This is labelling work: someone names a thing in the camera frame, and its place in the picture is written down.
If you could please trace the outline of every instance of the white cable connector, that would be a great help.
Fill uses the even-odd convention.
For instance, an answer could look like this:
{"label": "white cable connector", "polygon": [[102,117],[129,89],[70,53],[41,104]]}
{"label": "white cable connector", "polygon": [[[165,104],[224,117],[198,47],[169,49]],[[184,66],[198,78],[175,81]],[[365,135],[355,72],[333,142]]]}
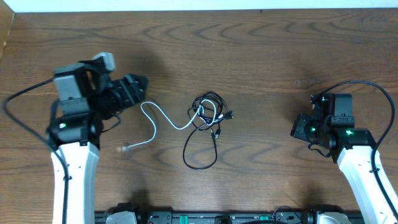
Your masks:
{"label": "white cable connector", "polygon": [[132,147],[139,146],[139,145],[142,145],[142,144],[151,142],[152,140],[154,140],[154,138],[155,138],[155,136],[156,136],[156,131],[157,131],[157,129],[156,129],[156,124],[155,124],[155,122],[152,120],[152,118],[150,118],[150,116],[145,112],[144,108],[142,107],[143,105],[145,105],[145,104],[154,105],[157,109],[159,109],[160,112],[162,112],[163,116],[167,119],[167,121],[169,121],[169,123],[170,123],[175,129],[177,129],[177,130],[183,130],[183,129],[187,128],[188,126],[190,126],[190,125],[192,124],[193,120],[196,118],[196,116],[198,115],[198,113],[199,113],[200,110],[202,110],[202,113],[205,114],[205,109],[204,109],[204,107],[202,106],[202,103],[205,102],[205,101],[211,103],[211,104],[213,105],[213,107],[214,107],[213,120],[211,121],[210,124],[207,124],[206,121],[205,121],[203,118],[200,118],[200,119],[202,119],[202,120],[205,122],[206,125],[211,126],[211,125],[213,125],[214,123],[217,123],[217,122],[224,116],[223,114],[221,114],[221,115],[219,115],[218,118],[216,119],[216,109],[217,109],[217,108],[216,108],[216,105],[215,105],[212,101],[207,100],[207,99],[204,99],[204,100],[201,101],[201,103],[200,103],[200,105],[199,105],[199,108],[197,109],[196,113],[193,115],[193,117],[191,118],[191,120],[190,120],[184,127],[181,127],[181,128],[180,128],[180,127],[177,127],[177,126],[171,121],[171,119],[166,115],[166,113],[164,112],[164,110],[163,110],[159,105],[157,105],[156,103],[151,102],[151,101],[142,102],[142,103],[141,103],[141,111],[145,114],[145,116],[147,116],[147,118],[149,119],[149,121],[152,123],[152,125],[153,125],[153,127],[154,127],[154,134],[152,135],[152,137],[151,137],[149,140],[146,140],[146,141],[143,141],[143,142],[140,142],[140,143],[136,143],[136,144],[131,144],[131,145],[128,145],[128,146],[123,146],[123,147],[122,147],[122,151],[128,151],[128,150],[129,150],[130,148],[132,148]]}

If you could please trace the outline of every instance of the wood grain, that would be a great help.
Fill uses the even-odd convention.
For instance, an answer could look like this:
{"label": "wood grain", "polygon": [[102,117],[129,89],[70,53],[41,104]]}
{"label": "wood grain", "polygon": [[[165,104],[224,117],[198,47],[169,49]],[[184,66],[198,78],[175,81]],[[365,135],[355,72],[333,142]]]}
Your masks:
{"label": "wood grain", "polygon": [[[156,112],[154,142],[128,154],[125,142],[151,136],[139,110],[122,114],[122,125],[101,137],[96,209],[131,200],[144,208],[255,211],[314,203],[357,210],[336,164],[289,136],[294,119],[311,109],[313,93],[345,80],[369,80],[398,99],[398,10],[271,10],[206,12],[90,12],[17,14],[0,65],[0,97],[52,76],[55,67],[112,52],[117,72],[148,77],[155,99],[177,124],[208,90],[234,110],[218,140],[219,159],[206,171],[183,164],[190,129],[174,130]],[[387,101],[375,89],[346,85],[357,127],[378,138],[387,125]],[[53,85],[13,101],[12,111],[42,134]],[[50,153],[38,140],[1,115],[0,222],[50,223],[53,171]],[[398,190],[398,128],[380,151]],[[192,164],[213,158],[210,134],[193,137]]]}

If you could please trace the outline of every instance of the wooden board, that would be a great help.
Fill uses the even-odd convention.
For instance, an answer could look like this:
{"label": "wooden board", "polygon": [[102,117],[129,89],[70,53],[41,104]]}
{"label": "wooden board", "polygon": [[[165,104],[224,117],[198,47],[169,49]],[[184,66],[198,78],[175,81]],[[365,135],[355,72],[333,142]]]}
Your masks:
{"label": "wooden board", "polygon": [[[398,100],[398,10],[284,10],[207,12],[98,12],[18,14],[1,63],[0,96],[52,77],[55,67],[112,52],[117,71],[148,77],[155,99],[177,124],[188,121],[193,99],[208,90],[234,110],[218,140],[209,170],[185,167],[182,149],[192,129],[174,130],[156,112],[154,142],[128,154],[117,150],[152,134],[138,106],[122,125],[102,135],[96,174],[96,209],[132,201],[144,208],[258,211],[314,203],[357,210],[336,164],[289,136],[310,95],[345,80],[369,80]],[[347,85],[356,126],[377,139],[390,108],[374,88]],[[10,109],[44,133],[53,85],[34,90]],[[0,222],[50,223],[53,171],[50,152],[1,115]],[[380,147],[384,168],[398,190],[398,127]],[[188,161],[213,158],[210,133],[190,141]]]}
{"label": "wooden board", "polygon": [[7,43],[7,37],[10,32],[13,19],[14,12],[3,0],[0,0],[0,59]]}

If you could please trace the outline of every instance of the white wall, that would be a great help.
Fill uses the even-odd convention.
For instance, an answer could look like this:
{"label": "white wall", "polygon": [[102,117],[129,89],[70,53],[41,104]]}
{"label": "white wall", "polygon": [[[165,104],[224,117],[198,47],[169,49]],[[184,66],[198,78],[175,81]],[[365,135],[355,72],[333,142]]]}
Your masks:
{"label": "white wall", "polygon": [[398,0],[4,0],[14,12],[398,7]]}

